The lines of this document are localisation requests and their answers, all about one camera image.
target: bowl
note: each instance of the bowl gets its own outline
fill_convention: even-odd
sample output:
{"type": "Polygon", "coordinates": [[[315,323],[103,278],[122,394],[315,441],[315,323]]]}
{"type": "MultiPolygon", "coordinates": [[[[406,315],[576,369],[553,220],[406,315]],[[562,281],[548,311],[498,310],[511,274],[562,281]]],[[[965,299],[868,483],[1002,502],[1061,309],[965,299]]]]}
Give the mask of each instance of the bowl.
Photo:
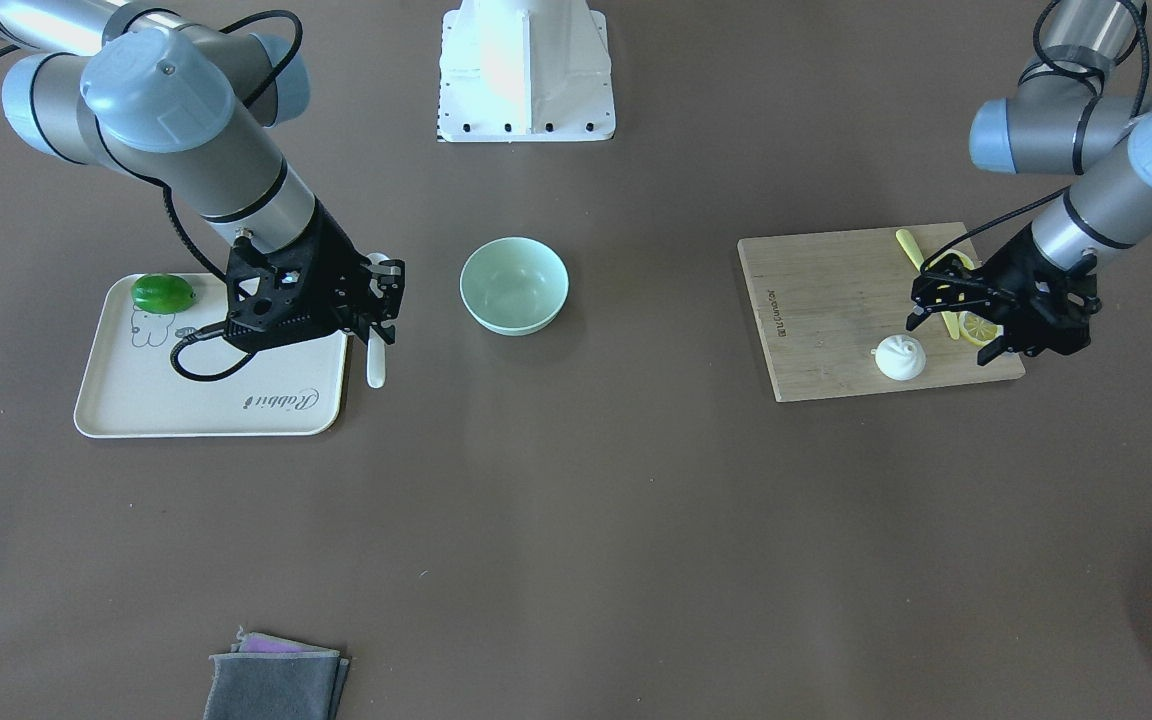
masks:
{"type": "Polygon", "coordinates": [[[567,301],[567,266],[530,237],[501,237],[470,255],[461,300],[484,328],[524,336],[550,324],[567,301]]]}

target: wooden cutting board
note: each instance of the wooden cutting board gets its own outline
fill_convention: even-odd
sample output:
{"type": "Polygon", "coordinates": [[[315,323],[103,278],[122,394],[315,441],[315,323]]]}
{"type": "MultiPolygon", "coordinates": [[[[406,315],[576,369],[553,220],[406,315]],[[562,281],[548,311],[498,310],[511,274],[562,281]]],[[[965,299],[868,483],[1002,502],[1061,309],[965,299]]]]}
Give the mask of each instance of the wooden cutting board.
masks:
{"type": "MultiPolygon", "coordinates": [[[[905,225],[924,255],[967,232],[963,223],[905,225]]],[[[1020,357],[975,364],[977,346],[950,340],[940,318],[914,333],[927,369],[912,381],[892,381],[870,350],[905,333],[914,265],[896,242],[900,228],[755,237],[737,243],[778,402],[872,395],[969,382],[1014,381],[1020,357]]],[[[957,250],[977,259],[970,241],[957,250]]]]}

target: green fruit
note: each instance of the green fruit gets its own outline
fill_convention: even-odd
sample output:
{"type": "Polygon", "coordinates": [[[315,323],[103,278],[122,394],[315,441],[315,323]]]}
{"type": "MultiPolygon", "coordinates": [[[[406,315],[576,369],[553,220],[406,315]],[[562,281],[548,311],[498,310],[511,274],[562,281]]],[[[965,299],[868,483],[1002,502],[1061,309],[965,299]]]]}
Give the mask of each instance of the green fruit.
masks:
{"type": "Polygon", "coordinates": [[[194,288],[177,275],[142,275],[132,283],[132,304],[146,313],[180,313],[192,305],[194,301],[194,288]]]}

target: yellow utensil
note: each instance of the yellow utensil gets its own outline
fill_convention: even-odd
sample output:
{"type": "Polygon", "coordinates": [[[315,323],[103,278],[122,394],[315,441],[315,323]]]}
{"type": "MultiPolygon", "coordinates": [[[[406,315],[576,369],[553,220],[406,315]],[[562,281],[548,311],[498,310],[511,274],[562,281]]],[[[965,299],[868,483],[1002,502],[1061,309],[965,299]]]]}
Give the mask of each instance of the yellow utensil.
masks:
{"type": "MultiPolygon", "coordinates": [[[[914,242],[914,235],[905,228],[899,229],[896,232],[896,242],[900,243],[901,250],[905,251],[905,258],[914,264],[916,270],[923,270],[923,251],[918,249],[918,243],[914,242]]],[[[945,320],[945,327],[950,332],[950,338],[958,340],[958,319],[952,313],[940,313],[941,319],[945,320]]]]}

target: cloth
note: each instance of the cloth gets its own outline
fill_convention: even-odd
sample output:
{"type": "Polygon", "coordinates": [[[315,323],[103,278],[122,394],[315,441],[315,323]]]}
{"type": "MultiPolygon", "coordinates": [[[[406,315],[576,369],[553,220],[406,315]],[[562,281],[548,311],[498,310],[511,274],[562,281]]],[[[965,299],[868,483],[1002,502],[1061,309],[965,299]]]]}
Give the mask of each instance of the cloth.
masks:
{"type": "Polygon", "coordinates": [[[204,720],[333,720],[349,670],[339,651],[242,628],[211,661],[204,720]]]}

